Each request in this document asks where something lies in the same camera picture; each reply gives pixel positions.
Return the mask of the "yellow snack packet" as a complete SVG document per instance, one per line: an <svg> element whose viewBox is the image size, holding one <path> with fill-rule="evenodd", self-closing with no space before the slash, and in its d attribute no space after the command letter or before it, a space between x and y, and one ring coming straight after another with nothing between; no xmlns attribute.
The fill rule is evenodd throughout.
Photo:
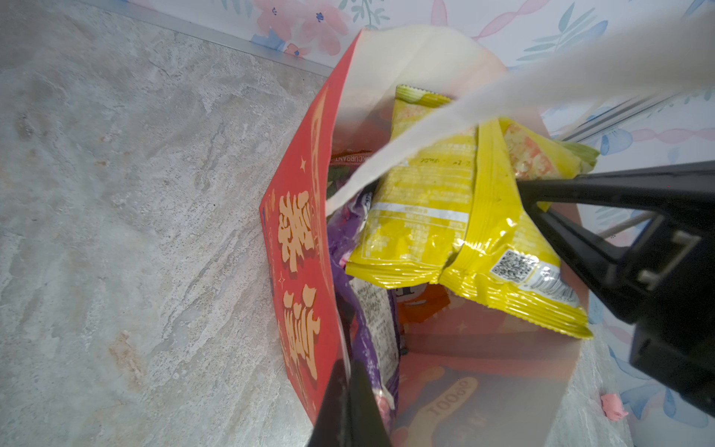
<svg viewBox="0 0 715 447"><path fill-rule="evenodd" d="M421 284L576 339L588 315L525 212L518 183L571 180L598 152L502 117L440 140L379 181L346 272L385 289Z"/></svg>

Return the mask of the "red paper gift bag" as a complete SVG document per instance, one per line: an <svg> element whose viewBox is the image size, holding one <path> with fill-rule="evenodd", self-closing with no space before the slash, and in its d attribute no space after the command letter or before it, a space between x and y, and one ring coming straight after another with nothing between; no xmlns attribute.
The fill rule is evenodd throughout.
<svg viewBox="0 0 715 447"><path fill-rule="evenodd" d="M314 446L711 446L714 11L344 48L260 206Z"/></svg>

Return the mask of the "pink Fox's candy packet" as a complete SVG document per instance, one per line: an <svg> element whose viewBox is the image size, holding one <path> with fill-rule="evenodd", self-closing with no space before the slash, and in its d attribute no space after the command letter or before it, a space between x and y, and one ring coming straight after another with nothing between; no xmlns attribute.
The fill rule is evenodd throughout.
<svg viewBox="0 0 715 447"><path fill-rule="evenodd" d="M346 272L348 258L366 227L376 188L376 183L370 184L335 212L328 219L327 235L333 284L347 324L350 354L364 365L372 402L390 431L397 413L400 378L395 303L388 290Z"/></svg>

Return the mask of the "orange Fox's candy packet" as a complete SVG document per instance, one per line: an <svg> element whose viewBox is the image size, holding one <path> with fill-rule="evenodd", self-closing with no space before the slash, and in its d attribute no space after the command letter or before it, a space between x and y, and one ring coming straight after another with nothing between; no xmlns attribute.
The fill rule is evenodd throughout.
<svg viewBox="0 0 715 447"><path fill-rule="evenodd" d="M399 288L391 294L396 302L398 321L402 325L422 323L451 303L445 288L436 284Z"/></svg>

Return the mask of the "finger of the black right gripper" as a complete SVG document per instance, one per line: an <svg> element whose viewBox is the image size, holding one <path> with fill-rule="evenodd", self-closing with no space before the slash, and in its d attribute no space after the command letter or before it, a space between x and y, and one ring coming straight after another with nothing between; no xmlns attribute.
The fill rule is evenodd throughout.
<svg viewBox="0 0 715 447"><path fill-rule="evenodd" d="M647 297L636 239L658 216L714 238L714 164L696 162L520 181L523 208L562 261L620 320L635 323Z"/></svg>

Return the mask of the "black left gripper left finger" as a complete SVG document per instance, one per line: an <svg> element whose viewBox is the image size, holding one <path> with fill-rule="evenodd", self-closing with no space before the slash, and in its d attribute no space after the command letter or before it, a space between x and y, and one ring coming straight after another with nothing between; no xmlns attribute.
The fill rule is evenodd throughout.
<svg viewBox="0 0 715 447"><path fill-rule="evenodd" d="M349 380L343 359L335 361L323 402L306 447L351 445Z"/></svg>

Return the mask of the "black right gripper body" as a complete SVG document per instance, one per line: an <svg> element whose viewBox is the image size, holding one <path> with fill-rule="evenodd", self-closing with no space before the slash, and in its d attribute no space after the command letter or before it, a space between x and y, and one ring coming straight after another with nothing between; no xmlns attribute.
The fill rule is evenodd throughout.
<svg viewBox="0 0 715 447"><path fill-rule="evenodd" d="M630 365L714 415L714 238L658 216L632 247L647 297Z"/></svg>

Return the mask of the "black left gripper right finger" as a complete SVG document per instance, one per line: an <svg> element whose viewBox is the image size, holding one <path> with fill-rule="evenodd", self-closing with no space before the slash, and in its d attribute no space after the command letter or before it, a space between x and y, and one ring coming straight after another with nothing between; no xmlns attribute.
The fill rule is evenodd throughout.
<svg viewBox="0 0 715 447"><path fill-rule="evenodd" d="M379 412L367 370L360 361L351 361L348 388L350 443L357 447L390 447L389 435Z"/></svg>

